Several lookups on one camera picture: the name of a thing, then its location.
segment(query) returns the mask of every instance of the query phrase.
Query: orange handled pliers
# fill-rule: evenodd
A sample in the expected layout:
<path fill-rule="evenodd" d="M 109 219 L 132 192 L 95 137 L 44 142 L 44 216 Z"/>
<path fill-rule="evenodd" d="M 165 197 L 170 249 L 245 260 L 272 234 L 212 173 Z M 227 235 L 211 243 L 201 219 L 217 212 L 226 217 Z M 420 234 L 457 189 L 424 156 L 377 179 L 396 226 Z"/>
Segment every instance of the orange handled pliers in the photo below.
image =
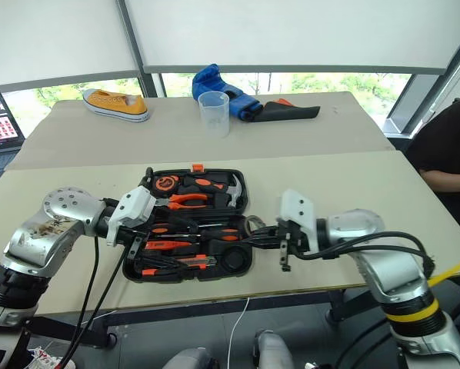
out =
<path fill-rule="evenodd" d="M 184 205 L 189 200 L 208 200 L 207 194 L 173 194 L 170 198 L 157 198 L 155 206 L 166 206 L 170 210 L 206 208 L 206 205 Z"/>

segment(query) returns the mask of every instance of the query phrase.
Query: black shirt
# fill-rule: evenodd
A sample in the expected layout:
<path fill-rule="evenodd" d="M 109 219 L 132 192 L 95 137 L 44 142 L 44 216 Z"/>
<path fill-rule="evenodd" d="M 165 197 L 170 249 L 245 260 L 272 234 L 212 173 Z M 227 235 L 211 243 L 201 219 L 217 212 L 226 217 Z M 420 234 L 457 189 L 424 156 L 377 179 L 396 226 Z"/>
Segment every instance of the black shirt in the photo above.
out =
<path fill-rule="evenodd" d="M 460 175 L 460 101 L 434 117 L 415 136 L 406 157 L 417 171 Z M 460 192 L 436 193 L 460 225 Z"/>

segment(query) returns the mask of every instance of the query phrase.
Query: shoe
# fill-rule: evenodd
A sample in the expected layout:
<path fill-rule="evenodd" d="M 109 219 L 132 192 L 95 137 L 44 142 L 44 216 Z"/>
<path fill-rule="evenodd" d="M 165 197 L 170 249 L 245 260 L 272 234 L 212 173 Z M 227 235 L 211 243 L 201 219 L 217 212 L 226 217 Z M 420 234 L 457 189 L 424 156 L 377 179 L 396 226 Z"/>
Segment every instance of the shoe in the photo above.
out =
<path fill-rule="evenodd" d="M 83 91 L 85 106 L 100 115 L 141 122 L 150 114 L 141 96 L 119 94 L 90 88 Z"/>
<path fill-rule="evenodd" d="M 41 347 L 34 348 L 30 351 L 33 359 L 28 364 L 27 369 L 54 369 L 62 357 L 51 356 L 47 354 Z M 64 369 L 76 369 L 76 364 L 73 361 L 69 361 Z"/>

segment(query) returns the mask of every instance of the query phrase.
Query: yellow sneaker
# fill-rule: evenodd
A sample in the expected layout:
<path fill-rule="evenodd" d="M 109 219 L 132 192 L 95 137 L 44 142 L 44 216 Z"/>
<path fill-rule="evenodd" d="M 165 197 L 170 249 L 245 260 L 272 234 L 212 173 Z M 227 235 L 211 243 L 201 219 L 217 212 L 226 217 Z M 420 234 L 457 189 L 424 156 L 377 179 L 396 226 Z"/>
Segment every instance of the yellow sneaker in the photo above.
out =
<path fill-rule="evenodd" d="M 94 113 L 125 119 L 146 121 L 150 114 L 141 96 L 119 94 L 90 88 L 83 91 L 83 102 Z"/>

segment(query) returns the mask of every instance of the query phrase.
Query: person's arm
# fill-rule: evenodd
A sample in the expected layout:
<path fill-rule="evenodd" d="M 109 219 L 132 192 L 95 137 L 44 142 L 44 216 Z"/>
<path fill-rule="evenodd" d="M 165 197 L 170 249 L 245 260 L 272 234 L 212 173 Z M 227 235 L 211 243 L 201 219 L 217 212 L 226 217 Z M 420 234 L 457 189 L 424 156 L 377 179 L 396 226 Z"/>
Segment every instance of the person's arm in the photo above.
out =
<path fill-rule="evenodd" d="M 435 192 L 460 192 L 460 175 L 444 171 L 420 170 L 420 175 Z"/>

